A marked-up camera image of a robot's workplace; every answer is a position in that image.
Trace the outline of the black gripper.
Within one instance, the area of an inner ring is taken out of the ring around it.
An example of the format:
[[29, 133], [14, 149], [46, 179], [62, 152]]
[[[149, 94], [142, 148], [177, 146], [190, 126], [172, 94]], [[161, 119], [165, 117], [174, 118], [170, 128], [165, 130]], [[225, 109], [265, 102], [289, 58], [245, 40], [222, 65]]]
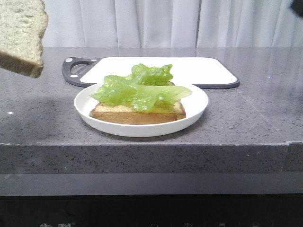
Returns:
[[303, 16], [303, 0], [293, 0], [290, 8], [297, 16]]

